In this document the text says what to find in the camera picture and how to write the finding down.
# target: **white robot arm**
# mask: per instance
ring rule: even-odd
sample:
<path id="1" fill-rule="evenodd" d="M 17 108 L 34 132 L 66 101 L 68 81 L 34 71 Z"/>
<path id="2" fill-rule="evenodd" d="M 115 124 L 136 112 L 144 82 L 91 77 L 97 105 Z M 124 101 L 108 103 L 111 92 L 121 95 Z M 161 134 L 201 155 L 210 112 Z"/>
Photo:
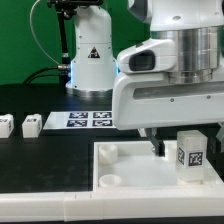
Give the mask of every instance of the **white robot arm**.
<path id="1" fill-rule="evenodd" d="M 49 7 L 55 6 L 59 17 L 64 64 L 70 64 L 70 58 L 63 20 L 75 17 L 76 56 L 71 61 L 71 81 L 66 84 L 67 93 L 81 97 L 111 96 L 117 63 L 112 52 L 111 17 L 99 7 L 103 0 L 47 2 Z"/>
<path id="2" fill-rule="evenodd" d="M 141 1 L 129 1 L 129 6 L 141 21 L 152 18 L 151 38 L 118 57 L 115 126 L 136 129 L 223 121 L 223 1 L 142 1 L 147 7 L 142 9 L 144 16 L 138 16 L 137 2 Z"/>

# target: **paper sheet with markers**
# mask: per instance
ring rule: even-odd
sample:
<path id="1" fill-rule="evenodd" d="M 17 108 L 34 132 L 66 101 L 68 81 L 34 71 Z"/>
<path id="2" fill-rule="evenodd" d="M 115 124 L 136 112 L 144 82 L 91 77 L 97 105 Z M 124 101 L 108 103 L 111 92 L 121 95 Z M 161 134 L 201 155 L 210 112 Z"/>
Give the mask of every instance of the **paper sheet with markers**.
<path id="1" fill-rule="evenodd" d="M 44 130 L 115 128 L 111 111 L 51 112 Z"/>

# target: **white plastic housing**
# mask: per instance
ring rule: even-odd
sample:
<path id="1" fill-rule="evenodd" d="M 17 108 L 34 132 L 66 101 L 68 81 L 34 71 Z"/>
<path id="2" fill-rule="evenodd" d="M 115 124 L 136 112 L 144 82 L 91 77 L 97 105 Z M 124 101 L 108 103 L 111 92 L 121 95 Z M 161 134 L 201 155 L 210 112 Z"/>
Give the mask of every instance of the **white plastic housing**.
<path id="1" fill-rule="evenodd" d="M 223 0 L 152 0 L 151 31 L 222 26 Z"/>
<path id="2" fill-rule="evenodd" d="M 135 1 L 138 1 L 138 0 L 128 0 L 128 8 L 133 7 Z M 152 20 L 152 2 L 153 2 L 153 0 L 148 0 L 148 12 L 147 12 L 147 17 L 146 17 L 144 23 L 151 23 L 151 20 Z"/>
<path id="3" fill-rule="evenodd" d="M 38 138 L 42 129 L 42 117 L 39 114 L 29 115 L 22 124 L 24 138 Z"/>
<path id="4" fill-rule="evenodd" d="M 212 83 L 223 81 L 224 67 L 214 71 Z M 223 92 L 198 92 L 182 96 L 172 95 L 167 92 L 161 98 L 153 94 L 148 97 L 147 91 L 159 88 L 165 91 L 166 87 L 175 90 L 166 73 L 148 73 L 126 75 L 120 73 L 115 80 L 113 92 L 113 123 L 120 130 L 138 128 L 158 128 L 169 126 L 219 123 L 223 121 L 224 93 Z M 135 98 L 137 89 L 146 88 L 144 95 Z"/>
<path id="5" fill-rule="evenodd" d="M 143 73 L 143 71 L 132 71 L 129 66 L 130 58 L 133 55 L 144 51 L 153 51 L 155 55 L 155 67 L 153 72 L 169 71 L 176 65 L 176 44 L 174 41 L 166 40 L 155 40 L 149 39 L 142 43 L 141 46 L 130 47 L 122 51 L 118 55 L 119 69 L 121 72 L 126 74 L 138 74 Z"/>
<path id="6" fill-rule="evenodd" d="M 113 89 L 117 65 L 112 52 L 110 15 L 97 6 L 78 8 L 75 30 L 77 50 L 67 87 L 79 91 Z"/>
<path id="7" fill-rule="evenodd" d="M 199 131 L 178 133 L 176 171 L 181 180 L 204 180 L 207 141 Z"/>
<path id="8" fill-rule="evenodd" d="M 11 114 L 0 116 L 0 138 L 8 138 L 14 129 L 14 119 Z"/>

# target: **green wall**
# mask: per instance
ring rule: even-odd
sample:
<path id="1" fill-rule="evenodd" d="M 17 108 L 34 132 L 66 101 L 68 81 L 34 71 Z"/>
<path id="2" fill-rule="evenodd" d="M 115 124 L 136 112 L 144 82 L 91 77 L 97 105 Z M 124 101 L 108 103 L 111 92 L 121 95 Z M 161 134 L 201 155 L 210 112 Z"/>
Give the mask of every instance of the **green wall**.
<path id="1" fill-rule="evenodd" d="M 0 7 L 0 85 L 22 83 L 32 72 L 54 63 L 37 47 L 33 40 L 29 16 L 36 0 L 1 0 Z M 136 20 L 127 11 L 127 0 L 108 0 L 108 11 L 112 17 L 114 56 L 136 43 L 148 38 L 148 27 Z M 54 8 L 49 9 L 46 0 L 34 13 L 36 34 L 46 51 L 60 61 L 61 48 L 59 30 Z M 75 54 L 73 22 L 66 21 L 69 51 Z M 44 79 L 57 82 L 57 78 Z"/>

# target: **white cube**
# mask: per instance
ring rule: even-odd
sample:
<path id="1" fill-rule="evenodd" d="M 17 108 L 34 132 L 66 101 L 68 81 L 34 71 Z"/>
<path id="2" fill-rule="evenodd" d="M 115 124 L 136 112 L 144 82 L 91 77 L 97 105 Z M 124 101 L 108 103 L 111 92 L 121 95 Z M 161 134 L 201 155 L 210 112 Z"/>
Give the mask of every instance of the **white cube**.
<path id="1" fill-rule="evenodd" d="M 175 163 L 177 157 L 177 142 L 164 141 L 164 144 L 165 144 L 165 157 L 163 157 L 163 159 L 167 162 Z"/>
<path id="2" fill-rule="evenodd" d="M 0 138 L 8 138 L 14 129 L 14 119 L 11 114 L 0 116 Z"/>
<path id="3" fill-rule="evenodd" d="M 42 117 L 39 114 L 29 115 L 22 125 L 24 138 L 38 138 L 42 129 Z"/>
<path id="4" fill-rule="evenodd" d="M 183 181 L 204 179 L 207 137 L 199 131 L 183 131 L 177 134 L 176 171 Z"/>

